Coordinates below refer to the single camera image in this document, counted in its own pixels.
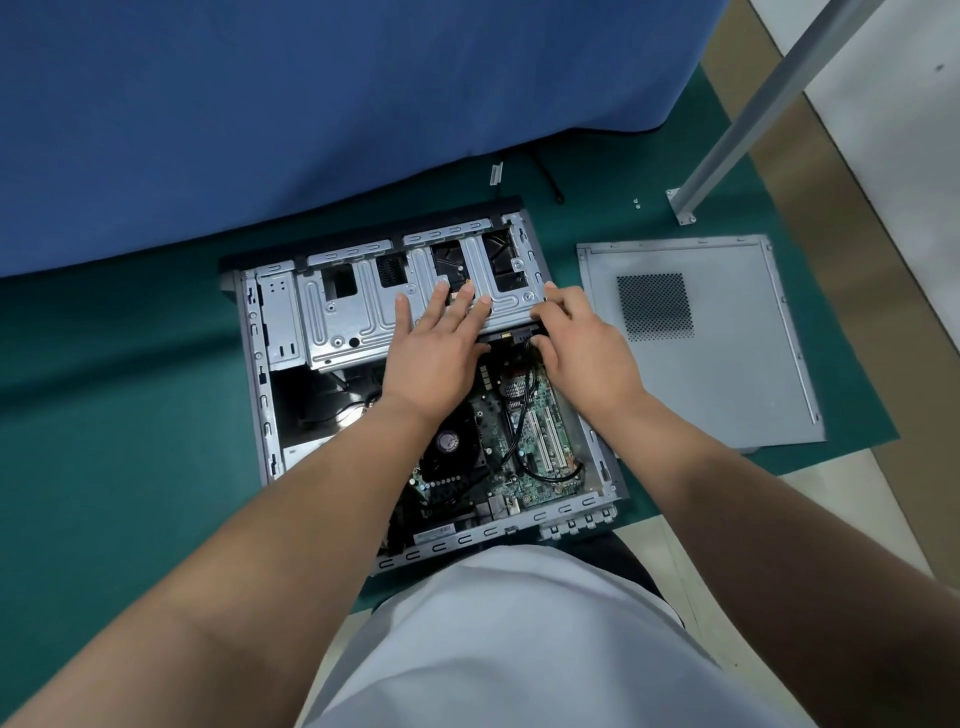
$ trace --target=ventilation grille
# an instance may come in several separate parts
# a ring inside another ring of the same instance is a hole
[[[617,276],[616,285],[631,341],[693,336],[693,318],[683,274]]]

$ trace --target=green mat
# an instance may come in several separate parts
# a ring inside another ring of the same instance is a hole
[[[699,208],[695,228],[677,227],[664,190],[727,123],[698,71],[656,133],[565,133],[539,145],[565,205],[521,152],[506,157],[503,193],[523,196],[559,285],[579,282],[578,242],[767,233],[828,441],[765,449],[755,461],[786,473],[896,437],[749,161]],[[0,720],[259,488],[218,258],[489,199],[490,166],[466,159],[296,218],[0,281]],[[622,522],[656,513],[631,485]],[[362,603],[398,580],[377,578]]]

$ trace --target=hand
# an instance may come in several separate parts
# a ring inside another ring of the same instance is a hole
[[[469,308],[474,289],[468,280],[444,313],[449,288],[443,280],[437,283],[413,330],[410,302],[402,293],[397,295],[396,329],[383,377],[384,399],[403,400],[434,427],[467,396],[477,358],[490,350],[490,345],[477,343],[490,315],[490,296],[481,296]]]
[[[550,334],[534,336],[550,381],[594,427],[648,399],[623,335],[593,313],[579,286],[543,286],[545,303],[530,313]]]

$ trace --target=white shirt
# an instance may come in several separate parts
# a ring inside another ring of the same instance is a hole
[[[555,548],[497,546],[385,602],[307,728],[787,725],[661,599]]]

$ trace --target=pci slot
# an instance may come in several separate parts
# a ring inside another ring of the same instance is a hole
[[[540,460],[543,461],[543,466],[548,473],[553,473],[553,458],[550,457],[550,450],[547,448],[546,441],[543,439],[543,431],[540,429],[540,422],[537,420],[537,415],[533,412],[527,412],[526,418],[524,419],[530,431],[534,433],[537,447],[540,449]]]
[[[562,468],[566,465],[564,456],[564,446],[560,442],[560,433],[557,432],[557,423],[554,421],[553,412],[549,406],[543,409],[543,420],[546,422],[546,432],[553,444],[553,451],[557,455],[557,467]]]

